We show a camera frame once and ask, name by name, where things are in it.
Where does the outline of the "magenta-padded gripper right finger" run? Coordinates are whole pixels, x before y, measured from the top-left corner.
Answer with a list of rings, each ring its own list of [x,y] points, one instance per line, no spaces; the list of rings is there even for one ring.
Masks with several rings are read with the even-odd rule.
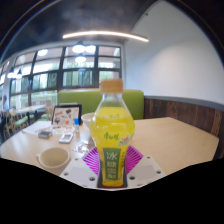
[[[129,146],[125,158],[125,183],[127,188],[139,188],[166,176],[151,155],[144,156]]]

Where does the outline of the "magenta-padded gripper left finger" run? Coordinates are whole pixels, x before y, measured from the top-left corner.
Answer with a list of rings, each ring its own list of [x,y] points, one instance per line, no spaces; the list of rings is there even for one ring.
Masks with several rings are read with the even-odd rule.
[[[84,188],[96,188],[100,174],[100,160],[96,148],[88,153],[74,154],[61,177]]]

